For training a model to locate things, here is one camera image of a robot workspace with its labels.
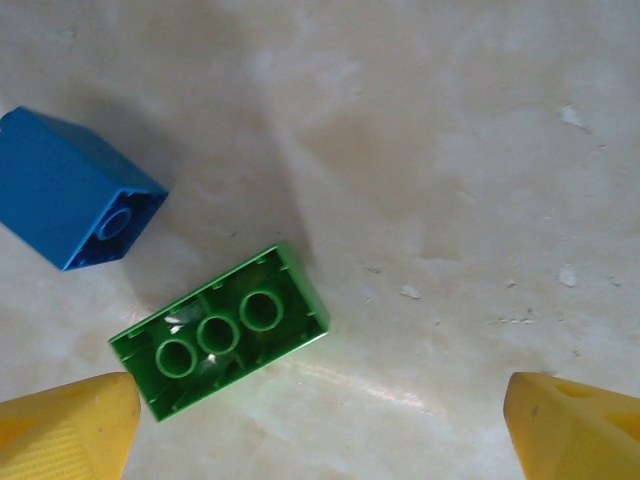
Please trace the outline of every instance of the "yellow plastic object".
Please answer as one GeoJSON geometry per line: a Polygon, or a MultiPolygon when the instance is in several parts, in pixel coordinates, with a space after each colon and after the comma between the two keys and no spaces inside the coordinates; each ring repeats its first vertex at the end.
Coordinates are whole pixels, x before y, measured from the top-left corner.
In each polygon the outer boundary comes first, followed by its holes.
{"type": "Polygon", "coordinates": [[[0,478],[118,479],[139,419],[128,373],[0,403],[0,478]]]}
{"type": "Polygon", "coordinates": [[[528,480],[640,479],[640,399],[515,373],[504,401],[528,480]]]}

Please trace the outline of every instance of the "floor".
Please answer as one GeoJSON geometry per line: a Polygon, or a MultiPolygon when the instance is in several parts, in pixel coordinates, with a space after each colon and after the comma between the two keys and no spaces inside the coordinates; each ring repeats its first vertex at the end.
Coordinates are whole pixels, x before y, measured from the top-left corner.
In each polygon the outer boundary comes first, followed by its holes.
{"type": "Polygon", "coordinates": [[[4,0],[0,45],[0,113],[171,190],[113,264],[0,229],[0,398],[121,370],[111,336],[281,239],[332,313],[143,407],[125,479],[521,479],[511,373],[640,396],[636,0],[4,0]]]}

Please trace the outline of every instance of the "green lego brick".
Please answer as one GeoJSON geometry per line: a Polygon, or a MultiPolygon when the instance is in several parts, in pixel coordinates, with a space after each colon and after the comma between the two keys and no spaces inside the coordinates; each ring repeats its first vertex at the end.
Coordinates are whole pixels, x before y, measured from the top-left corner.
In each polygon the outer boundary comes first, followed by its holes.
{"type": "Polygon", "coordinates": [[[327,333],[329,314],[280,243],[109,343],[158,421],[327,333]]]}

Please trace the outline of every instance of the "blue lego brick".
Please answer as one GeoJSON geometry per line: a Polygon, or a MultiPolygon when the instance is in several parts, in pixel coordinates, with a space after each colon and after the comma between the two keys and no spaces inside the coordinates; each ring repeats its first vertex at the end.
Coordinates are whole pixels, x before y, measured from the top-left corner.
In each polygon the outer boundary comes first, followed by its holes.
{"type": "Polygon", "coordinates": [[[24,107],[0,119],[0,222],[60,270],[124,257],[167,195],[84,127],[24,107]]]}

